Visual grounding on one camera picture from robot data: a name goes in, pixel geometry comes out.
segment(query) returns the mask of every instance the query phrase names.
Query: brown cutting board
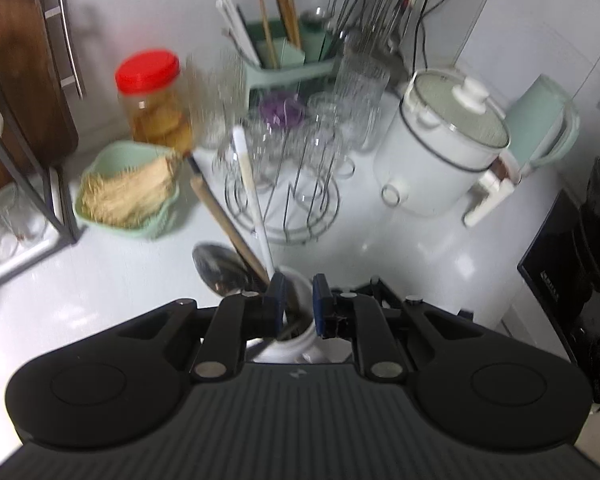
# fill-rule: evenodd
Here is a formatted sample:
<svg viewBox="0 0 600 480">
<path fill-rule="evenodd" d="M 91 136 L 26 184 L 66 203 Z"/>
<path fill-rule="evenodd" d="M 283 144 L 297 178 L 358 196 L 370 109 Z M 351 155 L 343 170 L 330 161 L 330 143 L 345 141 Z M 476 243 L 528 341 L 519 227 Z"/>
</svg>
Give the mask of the brown cutting board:
<svg viewBox="0 0 600 480">
<path fill-rule="evenodd" d="M 0 0 L 0 82 L 24 136 L 44 166 L 75 151 L 78 134 L 60 87 L 41 0 Z M 31 169 L 8 126 L 2 140 L 25 172 Z M 11 175 L 0 162 L 0 188 Z"/>
</svg>

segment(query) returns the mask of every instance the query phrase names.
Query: green pitcher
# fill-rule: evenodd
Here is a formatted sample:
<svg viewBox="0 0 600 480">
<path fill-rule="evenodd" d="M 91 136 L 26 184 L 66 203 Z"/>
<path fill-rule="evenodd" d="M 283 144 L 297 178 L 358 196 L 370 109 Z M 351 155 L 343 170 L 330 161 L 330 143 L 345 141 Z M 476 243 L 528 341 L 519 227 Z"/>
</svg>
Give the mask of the green pitcher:
<svg viewBox="0 0 600 480">
<path fill-rule="evenodd" d="M 509 109 L 505 123 L 511 135 L 509 151 L 520 168 L 560 160 L 580 131 L 580 117 L 571 97 L 544 74 Z"/>
</svg>

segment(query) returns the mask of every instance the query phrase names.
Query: white stick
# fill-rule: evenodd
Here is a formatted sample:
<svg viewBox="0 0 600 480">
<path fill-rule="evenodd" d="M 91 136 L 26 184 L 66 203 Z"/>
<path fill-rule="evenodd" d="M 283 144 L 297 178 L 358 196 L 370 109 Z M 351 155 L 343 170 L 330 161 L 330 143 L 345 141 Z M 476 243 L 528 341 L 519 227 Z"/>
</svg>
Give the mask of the white stick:
<svg viewBox="0 0 600 480">
<path fill-rule="evenodd" d="M 269 240 L 267 239 L 267 232 L 264 227 L 264 220 L 262 219 L 262 210 L 260 209 L 258 194 L 256 193 L 256 184 L 253 181 L 253 171 L 251 169 L 249 150 L 247 149 L 247 139 L 244 137 L 244 129 L 242 126 L 234 126 L 233 134 L 235 153 L 238 155 L 238 164 L 240 164 L 240 173 L 242 174 L 244 189 L 247 192 L 247 200 L 249 202 L 249 209 L 251 210 L 251 217 L 253 218 L 253 226 L 256 229 L 256 236 L 260 243 L 260 250 L 262 251 L 262 257 L 264 258 L 264 266 L 267 269 L 269 279 L 271 279 L 273 278 L 273 273 L 276 272 L 276 269 L 273 267 L 273 258 L 271 257 Z"/>
</svg>

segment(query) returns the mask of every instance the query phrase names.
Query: lid knob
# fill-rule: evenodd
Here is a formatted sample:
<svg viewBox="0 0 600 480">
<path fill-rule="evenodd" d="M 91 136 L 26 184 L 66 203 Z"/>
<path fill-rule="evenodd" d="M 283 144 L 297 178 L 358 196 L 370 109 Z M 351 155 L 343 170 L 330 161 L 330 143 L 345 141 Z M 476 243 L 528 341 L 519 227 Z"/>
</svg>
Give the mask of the lid knob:
<svg viewBox="0 0 600 480">
<path fill-rule="evenodd" d="M 451 93 L 463 108 L 474 114 L 483 115 L 487 111 L 485 100 L 489 97 L 489 91 L 479 81 L 467 77 L 462 86 L 456 85 Z"/>
</svg>

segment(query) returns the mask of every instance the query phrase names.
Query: jar with red lid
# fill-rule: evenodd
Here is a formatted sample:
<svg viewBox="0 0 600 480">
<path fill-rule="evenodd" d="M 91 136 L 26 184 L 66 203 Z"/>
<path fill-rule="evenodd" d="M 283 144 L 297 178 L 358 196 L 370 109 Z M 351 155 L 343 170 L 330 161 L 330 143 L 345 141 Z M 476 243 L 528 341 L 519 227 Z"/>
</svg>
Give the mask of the jar with red lid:
<svg viewBox="0 0 600 480">
<path fill-rule="evenodd" d="M 136 142 L 183 153 L 196 143 L 180 83 L 180 61 L 169 50 L 145 50 L 116 70 L 119 101 Z"/>
</svg>

